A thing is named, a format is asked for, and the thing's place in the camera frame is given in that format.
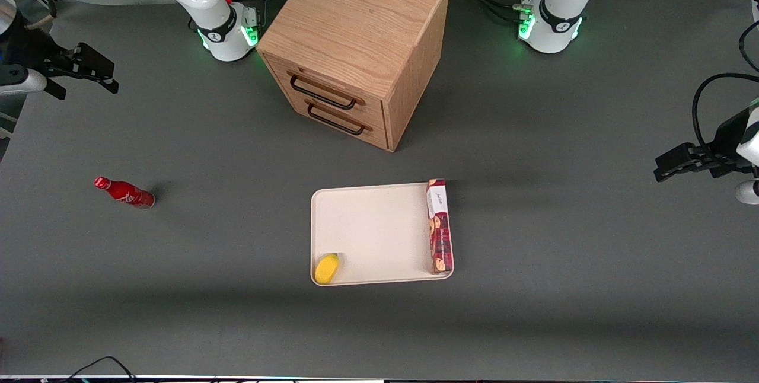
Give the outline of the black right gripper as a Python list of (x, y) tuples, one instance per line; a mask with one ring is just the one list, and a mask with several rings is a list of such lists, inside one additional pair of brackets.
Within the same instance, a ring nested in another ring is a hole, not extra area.
[[(77, 71), (69, 71), (73, 62)], [(1, 94), (3, 97), (44, 92), (64, 100), (67, 91), (51, 80), (55, 76), (95, 81), (111, 94), (119, 92), (113, 79), (114, 62), (86, 43), (71, 52), (44, 31), (13, 27), (2, 34)]]

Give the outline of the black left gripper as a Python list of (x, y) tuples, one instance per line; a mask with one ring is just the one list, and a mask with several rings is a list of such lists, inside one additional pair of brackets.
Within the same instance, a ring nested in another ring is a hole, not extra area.
[(675, 175), (708, 170), (712, 178), (724, 177), (732, 172), (754, 175), (755, 110), (745, 108), (721, 124), (709, 146), (714, 157), (733, 168), (712, 162), (702, 147), (694, 143), (681, 143), (655, 159), (656, 182), (667, 181)]

